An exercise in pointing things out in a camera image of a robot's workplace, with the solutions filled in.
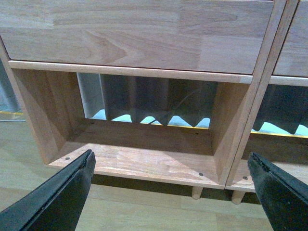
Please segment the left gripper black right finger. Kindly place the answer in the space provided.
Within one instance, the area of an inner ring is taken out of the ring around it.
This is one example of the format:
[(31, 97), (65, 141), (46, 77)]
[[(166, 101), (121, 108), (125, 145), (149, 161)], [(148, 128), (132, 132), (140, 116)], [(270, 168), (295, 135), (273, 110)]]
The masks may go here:
[(273, 230), (306, 231), (308, 185), (257, 153), (250, 154), (247, 165)]

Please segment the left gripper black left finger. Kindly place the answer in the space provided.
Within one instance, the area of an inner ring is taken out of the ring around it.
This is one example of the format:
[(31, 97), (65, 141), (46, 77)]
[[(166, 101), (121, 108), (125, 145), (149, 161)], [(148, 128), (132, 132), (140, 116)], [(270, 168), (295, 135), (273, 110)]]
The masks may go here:
[(74, 231), (88, 197), (96, 160), (87, 150), (0, 213), (2, 231)]

